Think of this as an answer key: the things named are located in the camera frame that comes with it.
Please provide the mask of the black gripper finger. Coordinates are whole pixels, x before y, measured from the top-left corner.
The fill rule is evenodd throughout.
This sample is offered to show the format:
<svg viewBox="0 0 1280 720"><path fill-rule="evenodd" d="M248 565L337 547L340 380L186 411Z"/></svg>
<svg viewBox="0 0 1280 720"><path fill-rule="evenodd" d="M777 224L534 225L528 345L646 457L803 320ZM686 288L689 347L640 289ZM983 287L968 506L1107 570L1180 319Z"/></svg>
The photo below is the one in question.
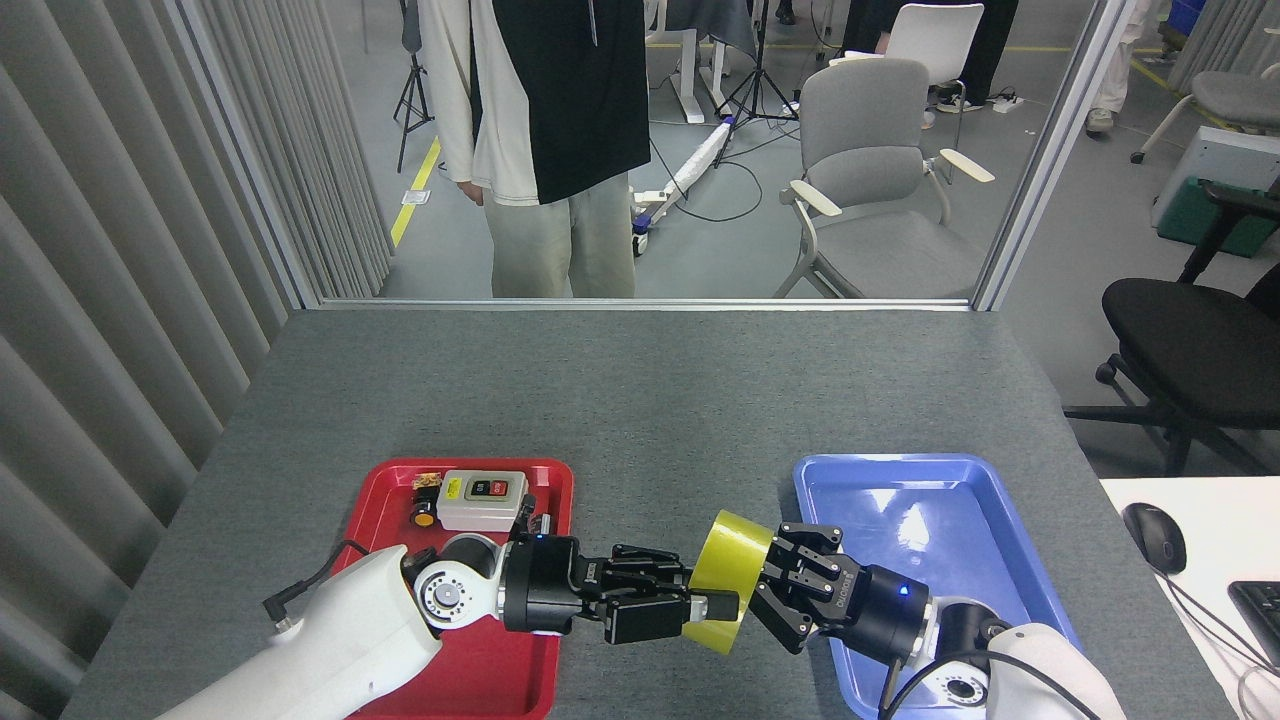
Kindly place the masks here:
<svg viewBox="0 0 1280 720"><path fill-rule="evenodd" d="M847 593L849 559L840 552L842 539L840 527L781 523L765 555L765 585L781 592Z"/></svg>
<svg viewBox="0 0 1280 720"><path fill-rule="evenodd" d="M758 582L748 609L790 653L801 653L814 635L836 629L836 584Z"/></svg>
<svg viewBox="0 0 1280 720"><path fill-rule="evenodd" d="M605 561L605 593L689 594L691 574L675 552L614 544Z"/></svg>
<svg viewBox="0 0 1280 720"><path fill-rule="evenodd" d="M608 644L673 638L687 624L731 621L739 616L735 591L692 589L689 594L663 592L653 597L612 596L600 602Z"/></svg>

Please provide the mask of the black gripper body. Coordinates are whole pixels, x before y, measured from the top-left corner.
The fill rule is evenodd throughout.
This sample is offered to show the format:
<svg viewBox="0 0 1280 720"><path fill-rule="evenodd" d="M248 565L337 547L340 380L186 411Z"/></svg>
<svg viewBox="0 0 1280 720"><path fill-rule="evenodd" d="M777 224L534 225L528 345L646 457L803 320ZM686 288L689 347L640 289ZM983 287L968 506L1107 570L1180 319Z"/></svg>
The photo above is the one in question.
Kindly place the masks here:
<svg viewBox="0 0 1280 720"><path fill-rule="evenodd" d="M845 573L835 587L829 635L881 664L905 664L925 630L931 588L882 566Z"/></svg>
<svg viewBox="0 0 1280 720"><path fill-rule="evenodd" d="M572 536L511 541L503 557L503 624L509 632L568 634L576 618L599 621L604 557Z"/></svg>

